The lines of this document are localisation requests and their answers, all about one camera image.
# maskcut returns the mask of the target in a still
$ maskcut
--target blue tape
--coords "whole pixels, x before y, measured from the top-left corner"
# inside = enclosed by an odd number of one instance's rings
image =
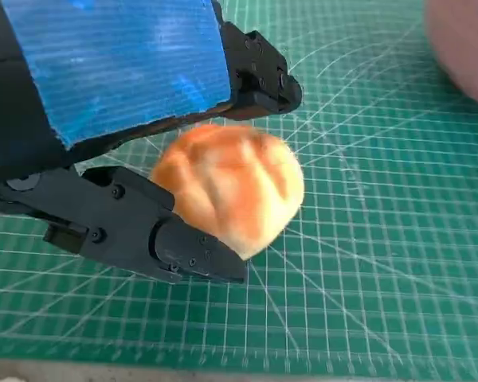
[[[230,98],[210,0],[2,0],[66,148]]]

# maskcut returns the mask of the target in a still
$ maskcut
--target white grid line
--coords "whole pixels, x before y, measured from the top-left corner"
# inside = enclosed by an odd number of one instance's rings
[[[22,329],[0,340],[29,341],[32,353],[67,344],[69,356],[85,344],[113,347],[112,361],[132,347],[137,361],[154,350],[152,362],[179,356],[181,366],[197,352],[205,367],[217,352],[225,370],[240,357],[246,371],[260,358],[279,372],[270,361],[280,356],[285,372],[306,359],[307,372],[314,362],[330,374],[365,365],[370,376],[385,368],[395,378],[402,367],[415,379],[429,368],[434,379],[478,379],[478,107],[437,81],[422,8],[404,1],[224,0],[229,19],[282,48],[304,86],[299,109],[253,122],[306,166],[299,215],[253,260],[244,286],[164,286],[92,269],[41,247],[33,220],[0,217],[0,327]],[[175,137],[141,138],[79,166],[147,176]],[[43,333],[49,322],[53,336]],[[147,341],[153,330],[160,336]]]

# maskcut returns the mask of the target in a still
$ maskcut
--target orange bun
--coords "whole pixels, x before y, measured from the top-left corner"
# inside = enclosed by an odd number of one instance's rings
[[[174,194],[185,222],[242,259],[266,248],[297,214],[303,172],[285,142],[248,126],[202,125],[163,153],[151,180]]]

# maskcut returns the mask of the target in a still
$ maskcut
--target green cutting mat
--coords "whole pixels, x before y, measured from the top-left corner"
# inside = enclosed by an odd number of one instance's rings
[[[299,155],[300,213],[244,286],[141,279],[0,217],[0,357],[478,380],[478,105],[433,61],[421,1],[223,6],[304,85],[295,113],[254,121]],[[175,137],[92,165],[147,175]]]

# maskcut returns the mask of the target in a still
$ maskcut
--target black plastic part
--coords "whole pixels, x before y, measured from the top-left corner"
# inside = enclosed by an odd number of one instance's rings
[[[205,113],[131,127],[78,143],[69,151],[49,125],[14,31],[0,4],[0,182],[71,166],[107,153],[131,139],[217,116],[244,120],[297,108],[301,102],[300,86],[287,74],[283,56],[259,33],[244,34],[235,25],[223,22],[221,7],[217,2],[213,4],[229,69],[231,99]],[[246,41],[252,48],[247,48]],[[287,82],[283,89],[277,86],[280,71]]]
[[[245,280],[246,267],[239,255],[214,236],[190,227],[179,218],[164,222],[157,230],[157,237],[155,252],[164,263],[213,279]]]
[[[48,221],[45,240],[59,248],[168,283],[180,281],[178,269],[244,280],[241,258],[216,238],[185,224],[171,211],[173,196],[137,173],[99,167],[80,177],[73,168],[58,169],[41,173],[34,187],[28,184],[28,178],[15,180],[15,189],[3,183],[0,196]],[[203,236],[208,239],[200,244]]]

